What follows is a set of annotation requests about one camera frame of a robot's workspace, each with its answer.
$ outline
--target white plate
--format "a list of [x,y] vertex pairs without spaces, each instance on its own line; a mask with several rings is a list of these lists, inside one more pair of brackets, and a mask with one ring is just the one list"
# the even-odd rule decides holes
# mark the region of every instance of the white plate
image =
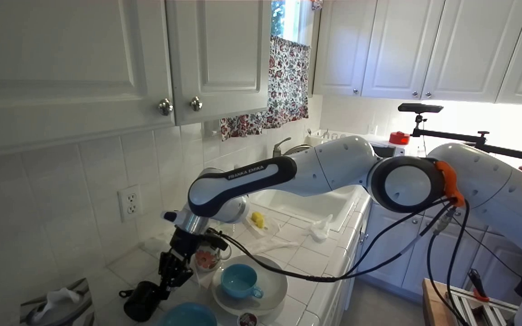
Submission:
[[[269,257],[263,255],[256,255],[260,260],[280,268],[278,262],[274,262]],[[222,275],[225,271],[225,268],[229,268],[231,264],[249,264],[258,271],[258,286],[263,291],[262,299],[247,299],[247,300],[238,300],[229,297],[223,289],[222,289]],[[234,257],[231,260],[225,260],[214,273],[213,277],[213,297],[214,300],[229,313],[233,315],[242,315],[245,311],[254,313],[254,315],[267,315],[272,313],[276,308],[280,308],[280,304],[283,302],[285,295],[287,295],[287,277],[281,273],[274,273],[271,270],[265,270],[263,266],[260,266],[258,262],[254,262],[251,257],[247,255],[240,255]]]

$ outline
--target blue cup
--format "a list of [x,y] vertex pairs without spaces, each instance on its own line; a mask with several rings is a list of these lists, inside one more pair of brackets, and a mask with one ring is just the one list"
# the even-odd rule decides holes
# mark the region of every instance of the blue cup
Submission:
[[263,291],[256,286],[258,273],[247,264],[233,264],[222,275],[222,288],[233,299],[262,299]]

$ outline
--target floral curtain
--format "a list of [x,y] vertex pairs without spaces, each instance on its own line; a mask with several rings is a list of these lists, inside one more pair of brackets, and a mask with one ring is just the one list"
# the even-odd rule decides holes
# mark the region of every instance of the floral curtain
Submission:
[[267,110],[222,119],[222,139],[262,134],[263,128],[309,117],[310,49],[278,36],[271,43]]

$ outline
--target lower cabinet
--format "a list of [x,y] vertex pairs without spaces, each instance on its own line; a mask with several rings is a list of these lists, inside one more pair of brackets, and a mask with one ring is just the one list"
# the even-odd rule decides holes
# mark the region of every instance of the lower cabinet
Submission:
[[[437,208],[426,212],[425,215],[416,215],[412,221],[407,221],[385,233],[378,244],[374,244],[368,259],[365,259],[361,264],[361,270],[376,266],[401,251],[432,221],[432,213],[436,212]],[[378,203],[372,203],[365,235],[367,241],[363,242],[361,253],[365,253],[365,248],[381,230],[385,230],[394,221],[399,221],[403,215],[407,213],[396,213],[379,206]],[[432,270],[436,280],[446,282],[448,264],[459,237],[459,230],[461,226],[457,222],[448,224],[434,242]],[[430,237],[432,232],[421,237],[412,250],[403,253],[403,257],[368,275],[385,284],[390,284],[388,288],[396,288],[397,291],[423,295],[423,279],[428,277],[426,255]],[[470,289],[470,268],[479,270],[490,297],[515,304],[521,302],[515,288],[522,275],[522,250],[506,237],[490,232],[477,221],[470,222],[468,232],[463,237],[452,273],[452,284]]]

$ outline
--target electrical outlet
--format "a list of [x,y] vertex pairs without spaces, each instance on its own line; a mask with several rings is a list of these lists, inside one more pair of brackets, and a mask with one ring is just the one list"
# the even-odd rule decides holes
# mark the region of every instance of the electrical outlet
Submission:
[[142,195],[138,184],[118,190],[118,201],[124,221],[142,213]]

